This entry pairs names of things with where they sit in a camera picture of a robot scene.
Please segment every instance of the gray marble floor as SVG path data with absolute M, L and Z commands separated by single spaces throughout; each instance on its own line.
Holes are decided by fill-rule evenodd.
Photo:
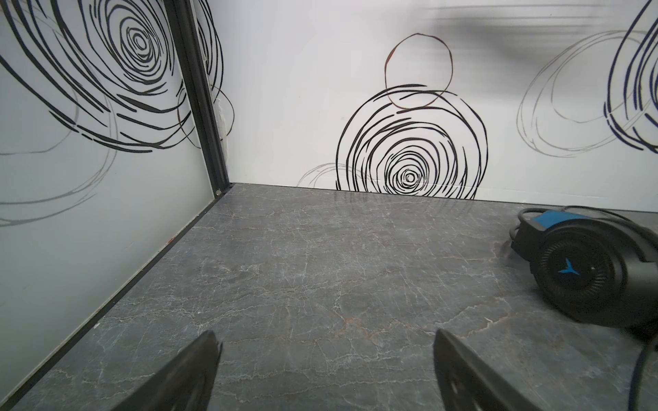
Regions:
M 438 327 L 544 410 L 625 409 L 640 343 L 543 302 L 523 207 L 238 184 L 15 409 L 107 410 L 212 329 L 211 410 L 441 410 Z

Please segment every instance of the black metal frame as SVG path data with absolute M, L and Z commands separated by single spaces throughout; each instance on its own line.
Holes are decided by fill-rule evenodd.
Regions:
M 164 0 L 164 8 L 183 72 L 183 81 L 194 115 L 208 177 L 215 195 L 228 189 L 228 173 L 220 145 L 219 129 L 213 110 L 208 77 L 203 69 L 203 57 L 197 36 L 196 22 L 190 0 Z
M 62 347 L 55 351 L 50 358 L 48 358 L 41 367 L 39 367 L 38 370 L 34 372 L 13 394 L 9 396 L 7 401 L 5 401 L 4 404 L 0 405 L 0 411 L 9 411 L 14 405 L 16 405 L 21 398 L 25 394 L 28 393 L 32 387 L 34 387 L 41 378 L 44 377 L 44 375 L 50 371 L 55 364 L 62 359 L 64 355 L 66 355 L 73 346 L 82 339 L 82 337 L 85 336 L 86 333 L 88 333 L 98 321 L 102 317 L 107 314 L 107 312 L 114 307 L 120 299 L 123 298 L 127 294 L 127 292 L 130 291 L 131 288 L 134 287 L 134 285 L 142 279 L 142 277 L 148 273 L 150 269 L 156 265 L 158 261 L 169 251 L 173 246 L 176 245 L 178 240 L 183 238 L 185 234 L 190 230 L 190 228 L 194 227 L 194 225 L 203 217 L 206 215 L 208 210 L 210 210 L 216 203 L 221 199 L 224 194 L 231 188 L 229 186 L 228 189 L 226 189 L 223 193 L 220 193 L 219 196 L 215 197 L 213 201 L 211 201 L 210 204 L 206 206 L 195 218 L 192 220 L 188 225 L 186 225 L 182 230 L 180 230 L 180 233 L 176 237 L 174 237 L 167 245 L 164 246 L 162 250 L 160 250 L 159 253 L 153 257 L 151 261 L 149 261 L 144 268 L 142 268 L 121 290 L 119 290 L 111 299 L 110 301 L 107 302 L 104 306 L 102 306 L 90 319 L 87 321 L 76 333 L 69 339 L 67 340 Z

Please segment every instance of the blue label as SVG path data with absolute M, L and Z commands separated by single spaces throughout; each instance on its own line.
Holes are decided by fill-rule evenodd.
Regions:
M 582 214 L 573 214 L 571 212 L 551 210 L 533 218 L 533 221 L 536 221 L 544 228 L 549 228 L 557 223 L 561 223 L 563 221 L 568 221 L 568 220 L 577 220 L 579 218 L 591 218 L 591 217 L 587 217 Z

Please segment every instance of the blue logo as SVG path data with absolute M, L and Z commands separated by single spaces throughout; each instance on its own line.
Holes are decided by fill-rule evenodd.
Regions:
M 560 271 L 558 271 L 558 272 L 561 272 L 562 274 L 569 274 L 569 273 L 571 273 L 571 274 L 576 274 L 577 276 L 579 276 L 580 273 L 577 272 L 576 270 L 574 270 L 574 268 L 571 266 L 571 261 L 569 261 L 568 258 L 565 258 L 565 260 L 567 261 L 567 267 L 566 267 L 564 270 L 560 270 Z

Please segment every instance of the white wall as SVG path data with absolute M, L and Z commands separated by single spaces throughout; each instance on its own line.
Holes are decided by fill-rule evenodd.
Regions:
M 51 4 L 41 4 L 43 13 L 34 7 L 37 25 L 27 20 L 26 28 L 11 6 L 0 18 L 0 403 L 213 199 L 193 118 L 184 121 L 190 106 L 184 88 L 179 93 L 178 59 L 157 2 L 142 9 L 148 21 L 133 19 L 124 32 L 118 21 L 128 11 L 112 14 L 107 26 L 85 17 L 115 41 L 134 29 L 133 54 L 118 60 L 95 31 L 91 43 L 86 39 L 77 2 L 59 2 L 70 37 Z M 135 31 L 157 22 L 164 24 L 154 31 L 160 44 Z M 30 37 L 37 28 L 52 55 Z M 73 39 L 79 49 L 67 43 Z M 55 110 L 73 120 L 69 127 Z
M 603 115 L 612 61 L 645 0 L 585 0 L 577 6 L 555 0 L 552 7 L 533 3 L 211 1 L 230 79 L 225 89 L 236 113 L 228 138 L 232 181 L 335 189 L 343 129 L 363 103 L 385 89 L 384 63 L 391 49 L 422 33 L 449 47 L 453 77 L 447 90 L 470 105 L 486 127 L 488 150 L 482 149 L 480 157 L 488 160 L 487 168 L 474 198 L 658 211 L 658 154 L 649 145 L 635 143 L 639 150 L 615 137 Z M 614 113 L 617 120 L 624 116 L 622 69 L 637 68 L 633 52 L 658 15 L 658 1 L 648 7 L 617 63 L 611 88 L 613 106 L 622 105 Z M 609 30 L 618 32 L 590 37 Z M 565 50 L 530 87 L 542 68 Z M 388 87 L 405 82 L 445 87 L 446 55 L 436 41 L 404 43 L 390 61 Z M 652 67 L 655 61 L 654 51 L 645 65 Z M 641 80 L 645 91 L 648 73 Z M 548 87 L 554 91 L 552 102 Z M 625 130 L 632 135 L 631 126 L 637 127 L 647 144 L 656 146 L 658 129 L 643 115 L 653 115 L 656 106 L 645 93 L 644 109 L 633 109 L 627 95 L 627 113 L 637 119 L 626 122 Z M 439 100 L 430 106 L 440 108 L 439 103 L 447 104 Z M 454 130 L 450 137 L 456 146 L 472 145 L 468 131 L 462 126 Z M 547 143 L 538 142 L 533 130 Z M 356 133 L 350 132 L 353 139 Z M 349 176 L 350 165 L 345 170 L 345 156 L 340 157 L 338 168 Z M 467 160 L 474 170 L 475 162 Z M 364 166 L 359 161 L 353 165 Z M 450 167 L 444 164 L 443 170 Z M 354 173 L 362 176 L 360 170 Z M 355 187 L 343 182 L 341 188 L 386 192 L 381 170 L 365 177 L 377 181 Z M 463 181 L 473 186 L 474 180 L 471 174 Z M 418 193 L 473 197 L 468 189 Z

